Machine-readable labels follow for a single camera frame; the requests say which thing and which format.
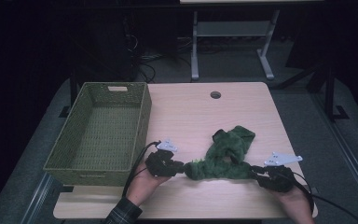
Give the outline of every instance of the green woven basket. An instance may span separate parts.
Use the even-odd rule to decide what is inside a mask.
[[[86,82],[44,170],[65,185],[124,186],[145,147],[146,83]]]

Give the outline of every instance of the plaid sleeve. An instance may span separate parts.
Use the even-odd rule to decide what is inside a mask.
[[[122,198],[116,207],[109,213],[104,224],[131,224],[142,213],[142,209],[127,198]]]

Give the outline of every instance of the crumpled green fabric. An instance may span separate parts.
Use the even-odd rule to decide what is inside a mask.
[[[239,125],[228,132],[217,131],[213,135],[213,144],[208,149],[204,161],[185,164],[185,174],[193,180],[248,178],[250,165],[243,160],[254,138],[255,133]],[[226,157],[230,157],[231,162],[224,161]]]

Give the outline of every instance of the background table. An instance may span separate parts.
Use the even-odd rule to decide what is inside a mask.
[[[147,143],[170,138],[179,147],[173,157],[176,161],[202,159],[213,143],[212,135],[236,125],[255,132],[245,156],[252,165],[263,166],[273,151],[294,153],[264,83],[151,84],[149,90],[153,105]],[[213,91],[221,97],[212,98]],[[288,167],[302,175],[297,162]],[[73,192],[61,193],[54,216],[105,218],[121,192],[118,187],[75,186]],[[140,218],[285,217],[278,202],[254,180],[193,181],[180,174],[162,184],[141,208]]]

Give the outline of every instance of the green garment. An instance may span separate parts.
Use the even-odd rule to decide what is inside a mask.
[[[227,133],[223,130],[217,131],[213,135],[213,144],[208,149],[205,160],[185,164],[185,174],[193,180],[248,178],[250,165],[243,160],[254,138],[255,133],[241,126],[236,126]],[[224,161],[225,157],[230,157],[231,162]]]

